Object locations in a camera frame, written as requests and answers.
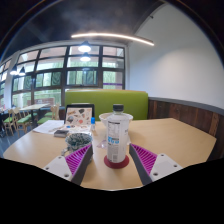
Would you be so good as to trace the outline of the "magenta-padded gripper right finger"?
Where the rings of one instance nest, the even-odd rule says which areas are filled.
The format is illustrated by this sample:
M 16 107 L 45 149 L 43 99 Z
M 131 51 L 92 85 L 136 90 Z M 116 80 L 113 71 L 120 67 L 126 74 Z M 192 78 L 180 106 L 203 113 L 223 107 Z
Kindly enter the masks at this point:
M 182 169 L 164 153 L 155 154 L 141 146 L 130 144 L 131 155 L 143 185 L 150 184 Z

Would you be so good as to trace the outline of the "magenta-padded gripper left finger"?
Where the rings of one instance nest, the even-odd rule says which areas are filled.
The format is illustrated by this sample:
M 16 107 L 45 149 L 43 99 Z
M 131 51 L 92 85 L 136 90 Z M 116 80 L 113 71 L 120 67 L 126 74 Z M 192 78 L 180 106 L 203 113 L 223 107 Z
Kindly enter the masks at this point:
M 89 144 L 67 156 L 57 156 L 44 167 L 44 170 L 80 185 L 92 155 L 92 145 Z

